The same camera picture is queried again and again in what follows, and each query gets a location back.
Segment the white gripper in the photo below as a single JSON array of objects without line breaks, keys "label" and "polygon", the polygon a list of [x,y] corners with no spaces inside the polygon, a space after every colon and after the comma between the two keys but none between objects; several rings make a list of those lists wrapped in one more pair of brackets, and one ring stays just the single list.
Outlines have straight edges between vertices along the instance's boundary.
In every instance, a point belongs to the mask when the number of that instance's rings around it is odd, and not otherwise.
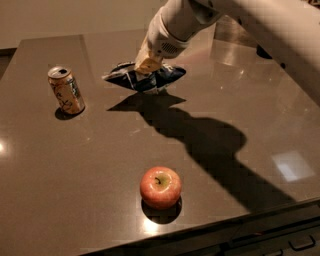
[{"label": "white gripper", "polygon": [[163,58],[173,59],[180,55],[189,45],[174,37],[165,27],[160,8],[151,20],[146,37],[135,59],[134,70],[140,74],[157,71],[162,66]]}]

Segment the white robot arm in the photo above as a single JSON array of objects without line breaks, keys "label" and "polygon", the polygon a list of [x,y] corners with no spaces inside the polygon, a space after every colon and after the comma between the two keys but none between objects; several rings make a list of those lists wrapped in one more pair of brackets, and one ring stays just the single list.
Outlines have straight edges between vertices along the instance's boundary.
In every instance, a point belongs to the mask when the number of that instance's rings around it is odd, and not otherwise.
[{"label": "white robot arm", "polygon": [[135,70],[158,70],[224,15],[237,21],[314,102],[320,101],[320,9],[303,0],[168,0],[149,24]]}]

